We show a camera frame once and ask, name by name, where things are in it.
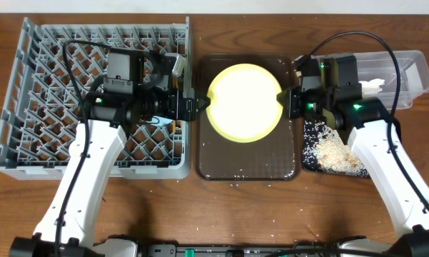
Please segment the yellow plate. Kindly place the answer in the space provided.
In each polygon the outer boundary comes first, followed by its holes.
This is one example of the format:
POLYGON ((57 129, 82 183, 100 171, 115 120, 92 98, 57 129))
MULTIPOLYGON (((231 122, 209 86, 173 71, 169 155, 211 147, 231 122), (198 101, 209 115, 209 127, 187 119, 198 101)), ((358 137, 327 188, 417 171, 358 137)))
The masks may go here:
POLYGON ((235 143, 252 143, 277 126, 283 107, 277 78, 255 64, 235 64, 222 70, 208 87, 206 109, 214 130, 235 143))

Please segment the white napkin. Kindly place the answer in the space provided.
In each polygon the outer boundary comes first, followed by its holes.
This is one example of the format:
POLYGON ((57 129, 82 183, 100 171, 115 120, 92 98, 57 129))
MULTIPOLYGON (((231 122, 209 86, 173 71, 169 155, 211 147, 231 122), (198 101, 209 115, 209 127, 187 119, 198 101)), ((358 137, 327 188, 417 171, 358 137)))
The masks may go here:
POLYGON ((377 95, 383 89, 381 86, 385 84, 384 79, 372 79, 370 81, 359 81, 362 86, 362 95, 377 95))

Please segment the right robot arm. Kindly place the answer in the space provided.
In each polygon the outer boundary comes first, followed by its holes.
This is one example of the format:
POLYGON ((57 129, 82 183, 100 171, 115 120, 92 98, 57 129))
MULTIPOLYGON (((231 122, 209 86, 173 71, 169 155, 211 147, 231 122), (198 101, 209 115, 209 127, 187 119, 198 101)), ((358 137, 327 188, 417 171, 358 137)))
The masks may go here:
POLYGON ((335 255, 429 256, 429 187, 405 152, 393 115, 376 97, 363 98, 361 86, 353 89, 294 88, 278 100, 288 117, 328 121, 373 180, 398 240, 379 249, 365 238, 340 244, 335 255))

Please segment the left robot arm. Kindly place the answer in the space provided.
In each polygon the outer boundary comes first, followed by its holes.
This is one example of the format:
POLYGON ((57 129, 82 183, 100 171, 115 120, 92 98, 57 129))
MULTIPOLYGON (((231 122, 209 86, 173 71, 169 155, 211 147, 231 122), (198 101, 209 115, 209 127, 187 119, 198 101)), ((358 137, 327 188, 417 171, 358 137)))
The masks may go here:
POLYGON ((211 103, 180 89, 136 93, 90 91, 81 100, 83 121, 69 147, 70 159, 53 201, 31 238, 16 237, 10 256, 137 256, 137 241, 110 238, 96 245, 94 230, 113 165, 131 127, 154 116, 193 121, 211 103))

